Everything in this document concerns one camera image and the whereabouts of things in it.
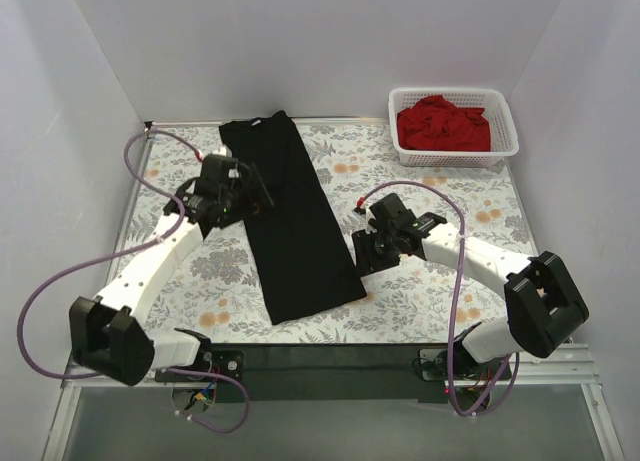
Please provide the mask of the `black t-shirt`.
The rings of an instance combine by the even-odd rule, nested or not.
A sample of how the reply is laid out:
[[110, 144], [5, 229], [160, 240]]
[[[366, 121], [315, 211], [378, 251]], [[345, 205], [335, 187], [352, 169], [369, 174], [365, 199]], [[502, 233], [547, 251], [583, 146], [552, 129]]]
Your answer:
[[272, 324], [365, 297], [295, 123], [283, 111], [219, 129], [232, 154], [255, 164], [274, 205], [244, 223]]

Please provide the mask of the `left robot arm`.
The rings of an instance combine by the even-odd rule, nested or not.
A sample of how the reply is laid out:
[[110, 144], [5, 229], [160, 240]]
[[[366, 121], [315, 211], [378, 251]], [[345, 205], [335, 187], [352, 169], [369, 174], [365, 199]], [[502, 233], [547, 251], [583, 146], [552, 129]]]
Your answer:
[[212, 234], [274, 205], [253, 163], [209, 154], [198, 176], [172, 194], [149, 237], [121, 273], [69, 310], [73, 360], [127, 386], [155, 370], [178, 367], [193, 381], [213, 367], [208, 337], [176, 328], [153, 336], [145, 323], [176, 270]]

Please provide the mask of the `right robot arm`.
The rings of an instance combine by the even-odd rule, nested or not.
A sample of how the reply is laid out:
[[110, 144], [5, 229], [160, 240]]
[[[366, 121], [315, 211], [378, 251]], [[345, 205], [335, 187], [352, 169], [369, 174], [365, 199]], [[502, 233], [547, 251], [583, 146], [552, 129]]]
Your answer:
[[440, 215], [416, 216], [395, 194], [364, 214], [364, 229], [351, 236], [360, 276], [396, 267], [404, 255], [415, 256], [462, 271], [506, 304], [504, 317], [455, 335], [452, 346], [428, 362], [432, 371], [471, 379], [512, 354], [545, 359], [589, 318], [565, 263], [552, 252], [527, 256], [464, 237]]

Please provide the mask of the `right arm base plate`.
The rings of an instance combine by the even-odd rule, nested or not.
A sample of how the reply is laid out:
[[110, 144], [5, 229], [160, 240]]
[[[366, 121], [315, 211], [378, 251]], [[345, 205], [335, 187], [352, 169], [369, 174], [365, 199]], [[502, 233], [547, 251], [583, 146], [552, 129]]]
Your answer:
[[[494, 359], [482, 364], [476, 364], [474, 361], [455, 361], [453, 379], [456, 381], [491, 381], [497, 377], [501, 363], [501, 359]], [[421, 349], [412, 366], [418, 376], [425, 381], [446, 381], [448, 379], [447, 351], [439, 345], [435, 348]]]

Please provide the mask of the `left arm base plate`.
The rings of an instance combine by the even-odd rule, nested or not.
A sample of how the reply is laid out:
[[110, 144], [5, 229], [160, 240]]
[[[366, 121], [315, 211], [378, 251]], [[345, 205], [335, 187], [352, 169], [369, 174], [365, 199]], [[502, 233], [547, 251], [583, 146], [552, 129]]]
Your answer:
[[[244, 353], [241, 351], [209, 350], [199, 353], [192, 365], [180, 366], [180, 369], [213, 372], [240, 381], [243, 375], [243, 365]], [[161, 383], [195, 383], [210, 381], [210, 378], [202, 375], [176, 374], [164, 370], [157, 371], [154, 380]]]

